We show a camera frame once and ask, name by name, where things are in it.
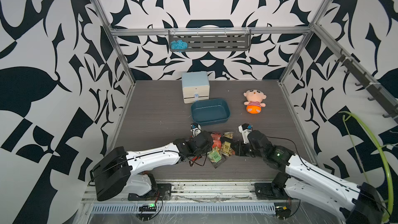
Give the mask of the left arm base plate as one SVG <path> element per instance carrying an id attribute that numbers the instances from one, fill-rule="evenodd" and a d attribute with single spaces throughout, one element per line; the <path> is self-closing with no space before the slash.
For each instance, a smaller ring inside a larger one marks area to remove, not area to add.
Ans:
<path id="1" fill-rule="evenodd" d="M 158 200 L 168 200 L 171 197 L 172 184 L 170 183 L 160 183 L 152 188 L 148 193 L 143 196 L 138 196 L 137 194 L 129 194 L 129 201 L 154 201 Z"/>

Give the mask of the green label tea bag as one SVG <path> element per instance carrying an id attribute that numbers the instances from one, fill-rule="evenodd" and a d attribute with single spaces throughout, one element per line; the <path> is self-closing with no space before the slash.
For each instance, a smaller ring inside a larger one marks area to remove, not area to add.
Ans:
<path id="1" fill-rule="evenodd" d="M 210 159 L 211 163 L 218 163 L 222 160 L 222 154 L 219 150 L 212 150 L 207 153 L 207 156 Z"/>

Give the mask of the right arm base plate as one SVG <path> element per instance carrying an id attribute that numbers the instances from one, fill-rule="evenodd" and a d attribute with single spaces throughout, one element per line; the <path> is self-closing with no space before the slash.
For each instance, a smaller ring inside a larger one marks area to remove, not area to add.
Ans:
<path id="1" fill-rule="evenodd" d="M 272 183 L 255 183 L 255 193 L 258 200 L 287 200 L 285 191 Z"/>

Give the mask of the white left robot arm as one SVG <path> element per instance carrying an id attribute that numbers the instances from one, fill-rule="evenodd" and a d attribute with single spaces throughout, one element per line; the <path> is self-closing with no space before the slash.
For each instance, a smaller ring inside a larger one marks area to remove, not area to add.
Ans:
<path id="1" fill-rule="evenodd" d="M 90 171 L 96 199 L 106 201 L 124 190 L 139 197 L 149 195 L 158 188 L 154 177 L 144 172 L 204 156 L 213 143 L 210 133 L 197 131 L 188 140 L 177 139 L 149 150 L 125 151 L 122 146 L 116 147 Z"/>

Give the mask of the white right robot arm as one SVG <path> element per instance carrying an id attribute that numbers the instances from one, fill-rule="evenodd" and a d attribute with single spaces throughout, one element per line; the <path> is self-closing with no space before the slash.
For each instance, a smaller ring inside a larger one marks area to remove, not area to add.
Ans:
<path id="1" fill-rule="evenodd" d="M 239 126 L 241 147 L 248 156 L 260 157 L 278 170 L 272 182 L 274 195 L 312 204 L 346 224 L 381 224 L 390 214 L 376 188 L 368 183 L 357 185 L 336 177 L 303 159 L 298 153 L 271 143 L 271 137 L 249 124 Z"/>

